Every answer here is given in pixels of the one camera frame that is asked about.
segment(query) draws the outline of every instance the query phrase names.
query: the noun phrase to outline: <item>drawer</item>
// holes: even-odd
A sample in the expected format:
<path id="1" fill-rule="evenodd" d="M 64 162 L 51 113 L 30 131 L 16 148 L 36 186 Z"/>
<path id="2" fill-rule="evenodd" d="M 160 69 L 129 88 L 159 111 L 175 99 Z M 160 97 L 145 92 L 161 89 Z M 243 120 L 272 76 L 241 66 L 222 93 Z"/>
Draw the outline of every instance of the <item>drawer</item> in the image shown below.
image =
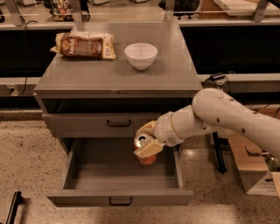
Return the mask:
<path id="1" fill-rule="evenodd" d="M 133 137 L 159 113 L 43 114 L 54 137 Z"/>
<path id="2" fill-rule="evenodd" d="M 49 193 L 57 207 L 187 205 L 177 149 L 165 148 L 154 164 L 133 154 L 133 137 L 74 139 L 64 185 Z"/>

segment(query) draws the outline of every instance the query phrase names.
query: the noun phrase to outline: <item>gray cabinet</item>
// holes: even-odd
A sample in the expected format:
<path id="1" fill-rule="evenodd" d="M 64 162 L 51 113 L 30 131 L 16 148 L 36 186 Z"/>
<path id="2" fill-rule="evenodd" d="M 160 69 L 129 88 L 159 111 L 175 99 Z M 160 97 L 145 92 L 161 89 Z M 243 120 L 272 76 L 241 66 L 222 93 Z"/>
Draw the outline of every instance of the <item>gray cabinet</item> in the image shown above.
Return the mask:
<path id="1" fill-rule="evenodd" d="M 187 205 L 193 192 L 183 186 L 176 147 L 165 148 L 152 165 L 133 154 L 140 127 L 187 105 L 201 89 L 179 26 L 87 25 L 86 31 L 115 35 L 117 58 L 56 55 L 36 86 L 43 119 L 68 155 L 63 185 L 47 197 L 57 207 Z M 145 71 L 132 68 L 123 53 L 132 42 L 157 46 L 155 64 Z"/>

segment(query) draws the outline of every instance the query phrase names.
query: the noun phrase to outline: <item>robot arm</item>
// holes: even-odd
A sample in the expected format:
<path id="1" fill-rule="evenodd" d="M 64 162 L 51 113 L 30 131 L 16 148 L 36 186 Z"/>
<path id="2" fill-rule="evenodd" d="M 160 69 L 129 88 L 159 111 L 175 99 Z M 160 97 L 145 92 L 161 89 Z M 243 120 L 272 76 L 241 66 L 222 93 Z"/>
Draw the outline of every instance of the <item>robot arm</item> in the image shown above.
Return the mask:
<path id="1" fill-rule="evenodd" d="M 220 127 L 234 130 L 274 157 L 280 158 L 280 121 L 241 105 L 228 94 L 215 89 L 200 90 L 192 105 L 168 112 L 145 124 L 135 137 L 140 158 L 148 158 L 163 147 L 181 144 L 191 136 L 215 132 Z"/>

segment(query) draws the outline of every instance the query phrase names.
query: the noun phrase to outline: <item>cardboard box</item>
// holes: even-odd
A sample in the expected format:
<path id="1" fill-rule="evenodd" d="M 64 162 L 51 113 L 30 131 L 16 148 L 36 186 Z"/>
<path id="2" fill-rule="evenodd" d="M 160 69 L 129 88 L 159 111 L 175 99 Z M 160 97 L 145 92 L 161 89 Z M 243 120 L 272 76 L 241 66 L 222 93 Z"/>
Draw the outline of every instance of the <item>cardboard box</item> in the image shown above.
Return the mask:
<path id="1" fill-rule="evenodd" d="M 280 113 L 276 116 L 277 108 L 262 108 L 259 112 L 280 119 Z M 270 171 L 262 156 L 250 154 L 262 150 L 238 133 L 231 135 L 228 141 L 246 194 L 280 196 L 280 172 Z"/>

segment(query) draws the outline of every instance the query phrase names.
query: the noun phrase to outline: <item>terrazzo floor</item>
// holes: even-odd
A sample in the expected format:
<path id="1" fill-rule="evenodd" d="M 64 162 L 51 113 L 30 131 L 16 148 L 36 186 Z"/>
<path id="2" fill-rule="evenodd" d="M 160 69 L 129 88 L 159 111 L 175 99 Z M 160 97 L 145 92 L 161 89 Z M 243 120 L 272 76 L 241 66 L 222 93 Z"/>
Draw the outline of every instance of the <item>terrazzo floor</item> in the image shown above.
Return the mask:
<path id="1" fill-rule="evenodd" d="M 0 111 L 0 222 L 12 196 L 21 191 L 15 223 L 280 223 L 280 199 L 246 195 L 230 149 L 223 149 L 227 172 L 217 171 L 210 136 L 187 139 L 181 147 L 184 188 L 193 190 L 188 206 L 58 208 L 46 195 L 62 184 L 67 155 L 40 119 L 40 111 Z M 219 135 L 228 135 L 222 129 Z"/>

